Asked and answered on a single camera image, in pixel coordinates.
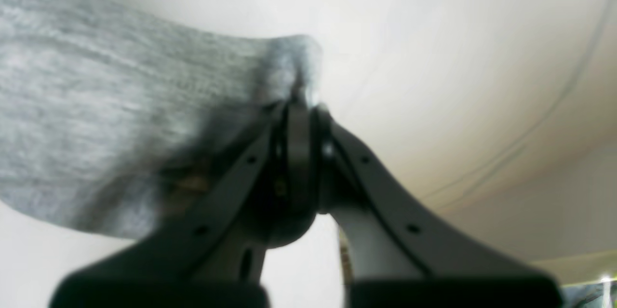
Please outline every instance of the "white wall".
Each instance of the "white wall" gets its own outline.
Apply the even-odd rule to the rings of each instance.
[[[469,235],[527,262],[615,251],[617,140],[442,216]],[[586,281],[589,275],[599,278],[597,274],[580,273],[578,280]]]

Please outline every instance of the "screw hole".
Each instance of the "screw hole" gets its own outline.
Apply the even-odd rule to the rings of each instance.
[[[418,233],[420,233],[420,227],[417,227],[416,225],[413,225],[413,224],[409,224],[407,225],[407,231],[410,231],[411,233],[418,235]]]
[[[246,249],[244,255],[242,255],[242,262],[240,262],[240,280],[245,281],[249,279],[251,274],[251,265],[253,264],[253,251]]]
[[[205,225],[201,225],[199,227],[196,227],[196,229],[193,231],[193,235],[201,236],[201,235],[205,235],[205,233],[207,232],[208,232],[208,227]]]

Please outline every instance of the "white ceiling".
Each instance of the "white ceiling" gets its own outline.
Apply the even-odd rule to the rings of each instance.
[[[218,33],[311,34],[322,100],[432,207],[617,134],[616,0],[125,1]]]

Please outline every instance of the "black plastic bracket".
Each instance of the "black plastic bracket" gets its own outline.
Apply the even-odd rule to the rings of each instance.
[[[52,307],[266,308],[265,251],[297,240],[317,212],[349,240],[347,307],[561,305],[549,276],[428,211],[325,107],[291,103],[183,220],[71,274]]]

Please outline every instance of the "gray fabric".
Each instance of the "gray fabric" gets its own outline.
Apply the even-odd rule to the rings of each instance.
[[[617,283],[611,282],[610,295],[613,306],[617,303]],[[562,288],[562,308],[603,308],[604,284],[567,286]]]
[[[140,238],[216,183],[319,56],[306,36],[221,36],[112,0],[0,0],[0,198]]]

